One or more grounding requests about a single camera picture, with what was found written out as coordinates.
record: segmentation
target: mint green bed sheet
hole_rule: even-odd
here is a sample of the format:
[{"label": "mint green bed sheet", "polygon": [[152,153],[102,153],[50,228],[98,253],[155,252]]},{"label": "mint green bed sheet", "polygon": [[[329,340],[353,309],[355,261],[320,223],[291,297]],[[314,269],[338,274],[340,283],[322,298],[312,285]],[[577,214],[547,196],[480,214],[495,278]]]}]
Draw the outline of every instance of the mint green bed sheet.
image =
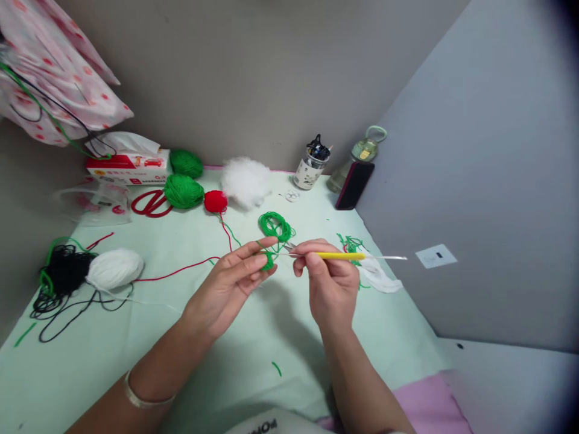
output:
[{"label": "mint green bed sheet", "polygon": [[[205,191],[219,189],[220,174],[219,170],[206,170],[199,179]],[[288,189],[296,189],[288,175],[275,172],[271,177],[273,193],[263,206],[244,213],[230,204],[224,214],[242,244],[262,237],[258,217],[275,211],[296,229],[292,239],[296,244],[323,237],[339,247],[336,233],[341,233],[360,238],[370,252],[381,254],[355,210],[334,209],[336,196],[326,188],[326,177],[321,177],[313,190],[300,192],[296,203],[283,197]],[[152,189],[136,187],[132,197]],[[145,260],[143,277],[166,275],[229,251],[218,218],[203,206],[173,210],[159,219],[133,215],[132,223],[121,226],[78,227],[73,237],[86,246],[111,231],[115,235],[102,241],[95,251],[118,247],[137,251]],[[255,290],[233,326],[183,388],[163,425],[164,432],[220,433],[272,406],[310,419],[331,411],[327,400],[329,373],[320,334],[309,311],[307,276],[294,277],[288,256],[279,257],[277,264],[274,277]],[[395,278],[385,262],[382,266]],[[211,267],[207,262],[164,280],[136,283],[134,299],[182,310]],[[84,285],[73,300],[87,300],[92,292]],[[63,432],[177,320],[177,314],[164,306],[127,302],[116,312],[105,312],[95,304],[54,341],[38,341],[46,324],[41,321],[14,348],[33,322],[28,316],[31,305],[32,301],[0,349],[2,433]],[[52,324],[45,337],[60,330],[78,309],[69,311]],[[354,329],[392,389],[449,367],[432,328],[406,290],[383,294],[362,288]],[[272,362],[278,365],[281,376]]]}]

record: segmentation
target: red scissors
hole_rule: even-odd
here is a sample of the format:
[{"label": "red scissors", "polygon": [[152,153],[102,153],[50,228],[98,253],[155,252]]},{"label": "red scissors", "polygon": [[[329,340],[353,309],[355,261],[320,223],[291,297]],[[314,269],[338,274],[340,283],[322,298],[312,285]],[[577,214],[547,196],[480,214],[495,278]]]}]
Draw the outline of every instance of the red scissors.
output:
[{"label": "red scissors", "polygon": [[[150,195],[153,195],[153,197],[149,200],[147,205],[145,205],[145,208],[142,210],[138,210],[136,207],[137,203],[142,198],[145,198],[145,197],[150,196]],[[151,218],[162,217],[164,215],[167,215],[169,213],[169,211],[171,211],[173,209],[173,205],[170,205],[165,211],[158,213],[158,214],[153,214],[153,211],[155,211],[163,203],[165,203],[166,200],[167,200],[167,198],[163,195],[163,190],[153,190],[153,191],[144,193],[141,196],[137,197],[131,203],[131,209],[134,211],[135,214],[138,214],[138,215],[146,215],[147,217],[151,217]]]}]

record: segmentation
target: pink blanket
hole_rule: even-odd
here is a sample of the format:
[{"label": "pink blanket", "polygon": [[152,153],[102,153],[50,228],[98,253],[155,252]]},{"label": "pink blanket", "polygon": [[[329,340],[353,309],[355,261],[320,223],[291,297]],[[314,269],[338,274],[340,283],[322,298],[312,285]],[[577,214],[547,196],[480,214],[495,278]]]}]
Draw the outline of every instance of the pink blanket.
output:
[{"label": "pink blanket", "polygon": [[[88,129],[100,131],[133,116],[106,84],[119,81],[54,0],[0,0],[0,30],[11,48],[0,61],[72,112]],[[69,137],[86,135],[74,117],[40,93],[32,93]],[[66,146],[66,139],[46,113],[2,73],[0,115],[41,142]]]},{"label": "pink blanket", "polygon": [[[396,389],[394,395],[417,434],[472,434],[442,374]],[[318,425],[340,432],[339,424],[331,417],[319,420]]]}]

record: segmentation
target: jar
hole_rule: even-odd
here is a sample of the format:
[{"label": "jar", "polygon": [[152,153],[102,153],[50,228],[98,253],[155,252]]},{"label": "jar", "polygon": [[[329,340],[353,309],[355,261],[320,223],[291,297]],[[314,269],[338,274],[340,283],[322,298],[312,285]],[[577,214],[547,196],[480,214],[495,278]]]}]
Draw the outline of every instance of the jar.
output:
[{"label": "jar", "polygon": [[302,161],[300,161],[300,165],[297,167],[296,173],[292,178],[294,184],[302,190],[311,190],[324,171],[329,159],[329,157],[326,158],[326,160],[315,159],[306,149]]}]

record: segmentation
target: water bottle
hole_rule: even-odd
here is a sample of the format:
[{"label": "water bottle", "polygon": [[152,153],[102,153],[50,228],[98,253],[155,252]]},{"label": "water bottle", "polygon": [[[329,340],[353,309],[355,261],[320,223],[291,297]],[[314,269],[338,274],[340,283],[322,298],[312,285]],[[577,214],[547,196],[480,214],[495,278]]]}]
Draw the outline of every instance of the water bottle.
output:
[{"label": "water bottle", "polygon": [[[380,133],[382,133],[382,137],[376,140],[370,139],[368,135],[372,130],[380,131]],[[356,143],[352,148],[352,152],[350,153],[346,163],[336,169],[334,173],[328,178],[327,187],[334,193],[340,193],[344,183],[346,182],[346,178],[350,172],[350,167],[352,164],[355,162],[371,162],[378,153],[378,143],[382,142],[386,138],[387,134],[388,133],[385,129],[377,125],[372,125],[369,127],[366,130],[366,137]]]}]

